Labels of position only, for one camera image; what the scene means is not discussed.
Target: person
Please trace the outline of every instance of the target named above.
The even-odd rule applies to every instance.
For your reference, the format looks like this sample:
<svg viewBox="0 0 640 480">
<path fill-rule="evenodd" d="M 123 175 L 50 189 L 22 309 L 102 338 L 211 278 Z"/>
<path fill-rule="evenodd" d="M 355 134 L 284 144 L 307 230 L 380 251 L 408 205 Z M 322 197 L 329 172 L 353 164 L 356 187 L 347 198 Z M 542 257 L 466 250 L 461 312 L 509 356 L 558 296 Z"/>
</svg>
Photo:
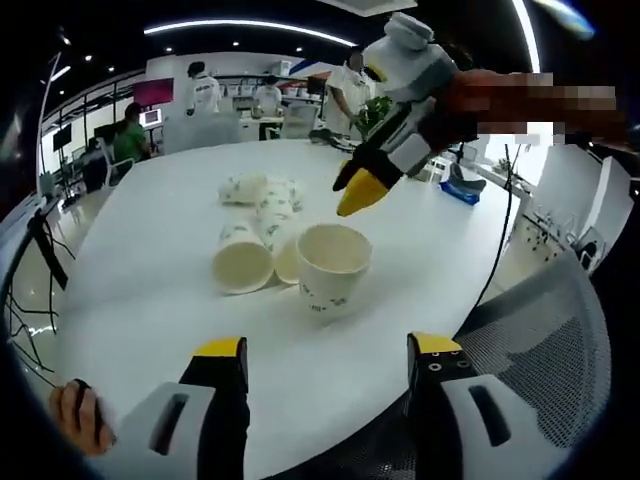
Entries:
<svg viewBox="0 0 640 480">
<path fill-rule="evenodd" d="M 254 106 L 260 107 L 267 117 L 274 117 L 282 106 L 282 92 L 276 87 L 277 82 L 275 75 L 269 75 L 253 96 Z"/>
<path fill-rule="evenodd" d="M 222 98 L 220 84 L 204 71 L 204 62 L 193 62 L 189 65 L 187 75 L 192 80 L 189 88 L 187 115 L 194 113 L 218 112 L 218 102 Z"/>
<path fill-rule="evenodd" d="M 133 158 L 134 162 L 151 156 L 151 144 L 147 141 L 142 125 L 139 103 L 132 103 L 124 111 L 124 120 L 117 125 L 117 134 L 113 141 L 113 156 L 115 161 L 121 162 Z"/>
<path fill-rule="evenodd" d="M 265 84 L 256 90 L 253 96 L 254 108 L 258 107 L 267 117 L 275 117 L 280 108 L 282 108 L 282 92 L 276 83 L 278 79 L 275 75 L 269 75 Z M 277 128 L 280 124 L 260 122 L 260 141 L 267 139 L 267 129 Z"/>
<path fill-rule="evenodd" d="M 327 79 L 329 98 L 326 127 L 343 135 L 355 134 L 357 115 L 372 98 L 372 81 L 363 73 L 362 47 L 352 47 L 344 65 L 335 67 Z"/>
</svg>

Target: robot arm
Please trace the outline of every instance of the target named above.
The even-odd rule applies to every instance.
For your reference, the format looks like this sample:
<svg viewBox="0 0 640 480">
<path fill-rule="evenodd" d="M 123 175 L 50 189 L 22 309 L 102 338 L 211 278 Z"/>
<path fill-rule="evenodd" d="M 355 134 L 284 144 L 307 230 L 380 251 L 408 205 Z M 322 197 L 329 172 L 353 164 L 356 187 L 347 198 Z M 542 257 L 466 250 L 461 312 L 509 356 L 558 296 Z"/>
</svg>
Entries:
<svg viewBox="0 0 640 480">
<path fill-rule="evenodd" d="M 429 155 L 455 141 L 459 132 L 475 138 L 472 117 L 449 117 L 438 97 L 458 72 L 433 31 L 403 13 L 385 26 L 386 36 L 364 51 L 369 75 L 395 102 L 342 169 L 333 190 L 345 190 L 338 215 L 348 216 L 373 205 L 402 178 L 421 169 Z"/>
</svg>

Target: ceiling light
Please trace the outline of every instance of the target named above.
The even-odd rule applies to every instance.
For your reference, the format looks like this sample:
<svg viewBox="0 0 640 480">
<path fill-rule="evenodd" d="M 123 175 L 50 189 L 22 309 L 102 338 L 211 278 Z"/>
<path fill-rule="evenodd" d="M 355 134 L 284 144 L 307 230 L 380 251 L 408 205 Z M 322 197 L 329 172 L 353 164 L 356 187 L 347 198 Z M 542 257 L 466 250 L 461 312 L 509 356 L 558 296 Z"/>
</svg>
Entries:
<svg viewBox="0 0 640 480">
<path fill-rule="evenodd" d="M 345 40 L 343 38 L 334 37 L 326 33 L 318 32 L 316 30 L 309 30 L 308 28 L 295 27 L 293 25 L 286 25 L 284 23 L 262 22 L 257 20 L 195 20 L 192 22 L 180 22 L 170 23 L 168 25 L 161 25 L 159 27 L 147 28 L 144 31 L 145 35 L 154 35 L 156 33 L 168 32 L 170 30 L 177 30 L 180 28 L 192 28 L 192 27 L 215 27 L 215 26 L 241 26 L 241 27 L 263 27 L 263 28 L 275 28 L 279 30 L 288 30 L 291 32 L 302 33 L 305 35 L 311 35 L 312 37 L 323 38 L 331 42 L 340 43 L 347 47 L 354 47 L 356 44 Z"/>
<path fill-rule="evenodd" d="M 524 39 L 527 42 L 527 49 L 529 50 L 529 61 L 531 62 L 531 71 L 533 73 L 540 73 L 540 58 L 538 56 L 538 47 L 536 45 L 536 37 L 533 34 L 533 27 L 531 26 L 531 19 L 529 13 L 527 13 L 527 7 L 524 6 L 523 0 L 511 0 L 513 2 L 513 8 L 516 9 L 518 20 L 520 20 L 520 26 L 524 33 Z"/>
<path fill-rule="evenodd" d="M 62 75 L 64 75 L 65 73 L 67 73 L 69 70 L 71 70 L 70 66 L 66 66 L 61 68 L 60 70 L 58 70 L 56 73 L 53 74 L 53 76 L 51 77 L 51 81 L 55 82 L 57 79 L 59 79 Z"/>
</svg>

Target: cup rim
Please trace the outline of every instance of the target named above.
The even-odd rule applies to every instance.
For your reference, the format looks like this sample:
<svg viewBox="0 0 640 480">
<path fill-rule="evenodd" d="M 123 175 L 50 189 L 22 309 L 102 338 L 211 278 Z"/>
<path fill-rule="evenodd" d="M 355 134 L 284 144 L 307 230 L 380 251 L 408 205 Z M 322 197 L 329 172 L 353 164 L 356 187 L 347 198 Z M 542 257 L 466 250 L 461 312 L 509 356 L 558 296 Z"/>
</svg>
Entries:
<svg viewBox="0 0 640 480">
<path fill-rule="evenodd" d="M 257 249 L 261 249 L 264 252 L 266 252 L 266 254 L 269 256 L 269 266 L 265 269 L 264 275 L 262 277 L 260 277 L 260 279 L 256 280 L 255 282 L 253 282 L 251 284 L 247 284 L 247 285 L 245 285 L 243 287 L 233 288 L 233 287 L 230 287 L 230 285 L 228 283 L 224 282 L 223 280 L 221 280 L 219 278 L 219 276 L 217 275 L 217 272 L 216 272 L 216 265 L 217 265 L 217 259 L 219 258 L 219 255 L 221 253 L 223 253 L 225 250 L 228 250 L 230 248 L 237 247 L 238 245 L 249 245 L 249 246 L 256 247 Z M 227 295 L 229 295 L 229 294 L 230 295 L 243 295 L 245 293 L 255 292 L 256 290 L 261 289 L 267 283 L 269 283 L 269 280 L 271 280 L 271 277 L 273 276 L 273 273 L 275 272 L 274 260 L 273 260 L 273 257 L 271 256 L 271 253 L 267 249 L 267 247 L 265 247 L 261 243 L 251 242 L 251 241 L 240 241 L 240 242 L 229 243 L 229 244 L 225 245 L 224 247 L 220 248 L 219 250 L 216 251 L 215 255 L 213 256 L 211 267 L 213 268 L 214 282 L 218 285 L 218 288 L 223 293 L 225 293 Z"/>
<path fill-rule="evenodd" d="M 360 267 L 352 269 L 352 270 L 341 270 L 341 271 L 335 271 L 335 270 L 328 270 L 326 268 L 322 268 L 314 263 L 311 263 L 309 260 L 306 259 L 306 257 L 302 254 L 302 252 L 300 251 L 300 242 L 302 241 L 303 237 L 312 229 L 317 228 L 317 227 L 339 227 L 339 228 L 344 228 L 347 230 L 351 230 L 352 232 L 356 233 L 360 238 L 362 238 L 365 241 L 365 244 L 367 245 L 367 261 L 364 262 Z M 316 223 L 315 225 L 311 225 L 310 227 L 307 227 L 299 236 L 298 239 L 296 240 L 296 253 L 298 254 L 298 258 L 303 261 L 304 263 L 306 263 L 307 265 L 315 268 L 316 270 L 319 270 L 321 272 L 325 272 L 325 273 L 330 273 L 332 275 L 352 275 L 354 273 L 358 273 L 364 269 L 366 269 L 367 267 L 369 267 L 369 265 L 371 264 L 371 253 L 373 252 L 373 245 L 371 245 L 371 242 L 369 241 L 369 239 L 367 237 L 365 237 L 361 232 L 359 232 L 358 230 L 348 227 L 346 225 L 341 225 L 339 223 Z"/>
</svg>

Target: black ceiling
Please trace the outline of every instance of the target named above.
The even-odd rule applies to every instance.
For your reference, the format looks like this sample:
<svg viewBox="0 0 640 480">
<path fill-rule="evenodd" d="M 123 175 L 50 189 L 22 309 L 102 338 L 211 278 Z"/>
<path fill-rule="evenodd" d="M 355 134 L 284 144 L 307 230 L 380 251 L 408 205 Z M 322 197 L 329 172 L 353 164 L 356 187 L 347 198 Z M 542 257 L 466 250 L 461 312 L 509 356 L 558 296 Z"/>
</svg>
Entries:
<svg viewBox="0 0 640 480">
<path fill-rule="evenodd" d="M 623 0 L 581 0 L 587 17 L 596 26 L 596 39 L 580 42 L 560 27 L 547 13 L 525 0 L 538 41 L 543 71 L 553 71 L 557 78 L 573 83 L 607 83 L 621 61 L 628 60 L 626 49 L 637 42 L 625 42 L 620 32 L 633 28 L 632 16 L 615 8 Z M 356 43 L 367 44 L 382 35 L 388 15 L 361 18 L 335 7 L 312 1 L 282 6 L 258 0 L 191 0 L 158 2 L 148 0 L 111 0 L 93 2 L 73 0 L 48 6 L 18 4 L 26 7 L 15 19 L 5 18 L 4 49 L 10 65 L 29 70 L 50 57 L 63 44 L 56 29 L 63 26 L 72 46 L 63 54 L 63 65 L 72 71 L 58 80 L 47 110 L 78 92 L 109 78 L 110 75 L 144 68 L 149 58 L 174 53 L 201 53 L 239 50 L 303 55 L 330 63 L 341 62 L 346 48 L 331 42 L 297 33 L 246 27 L 216 27 L 177 30 L 157 36 L 143 34 L 145 27 L 181 20 L 203 18 L 243 18 L 289 23 L 330 33 Z M 440 38 L 463 46 L 482 67 L 500 72 L 529 70 L 529 56 L 524 35 L 511 0 L 446 0 L 419 2 L 407 13 L 417 16 L 434 28 Z M 610 45 L 620 46 L 611 49 Z M 84 56 L 91 54 L 87 63 Z M 113 74 L 107 68 L 114 66 Z"/>
</svg>

